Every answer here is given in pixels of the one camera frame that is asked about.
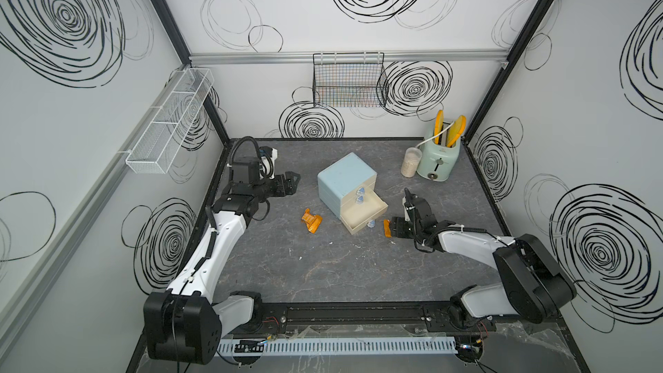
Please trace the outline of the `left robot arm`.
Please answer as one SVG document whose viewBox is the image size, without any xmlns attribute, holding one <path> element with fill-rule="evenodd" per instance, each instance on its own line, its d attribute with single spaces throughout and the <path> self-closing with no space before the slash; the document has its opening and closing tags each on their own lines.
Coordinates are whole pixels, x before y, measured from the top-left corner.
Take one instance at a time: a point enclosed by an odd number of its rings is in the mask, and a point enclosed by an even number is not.
<svg viewBox="0 0 663 373">
<path fill-rule="evenodd" d="M 261 205 L 293 195 L 300 175 L 276 174 L 274 150 L 252 136 L 239 139 L 227 158 L 229 180 L 205 213 L 208 225 L 195 252 L 163 292 L 143 306 L 146 350 L 153 360 L 208 364 L 222 338 L 263 325 L 262 296 L 249 291 L 214 300 L 219 276 Z"/>
</svg>

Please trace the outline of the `light blue drawer box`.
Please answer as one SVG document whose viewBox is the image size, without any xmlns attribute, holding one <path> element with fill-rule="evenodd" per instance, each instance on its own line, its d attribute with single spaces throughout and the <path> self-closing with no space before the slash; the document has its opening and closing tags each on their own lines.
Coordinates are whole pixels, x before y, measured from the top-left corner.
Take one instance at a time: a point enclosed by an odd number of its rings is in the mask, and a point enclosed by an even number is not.
<svg viewBox="0 0 663 373">
<path fill-rule="evenodd" d="M 350 153 L 317 175 L 319 198 L 356 235 L 388 210 L 375 192 L 377 172 Z"/>
</svg>

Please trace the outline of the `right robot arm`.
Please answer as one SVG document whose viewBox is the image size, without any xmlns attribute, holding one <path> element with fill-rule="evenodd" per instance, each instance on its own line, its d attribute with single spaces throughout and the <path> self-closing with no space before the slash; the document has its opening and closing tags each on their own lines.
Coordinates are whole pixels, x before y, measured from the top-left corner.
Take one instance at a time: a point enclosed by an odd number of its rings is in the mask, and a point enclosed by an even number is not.
<svg viewBox="0 0 663 373">
<path fill-rule="evenodd" d="M 429 203 L 404 190 L 404 215 L 383 221 L 388 238 L 410 239 L 419 252 L 442 252 L 481 262 L 499 283 L 470 286 L 450 298 L 448 314 L 457 329 L 492 316 L 517 316 L 533 324 L 557 317 L 577 296 L 570 276 L 537 237 L 499 237 L 485 229 L 438 220 Z"/>
</svg>

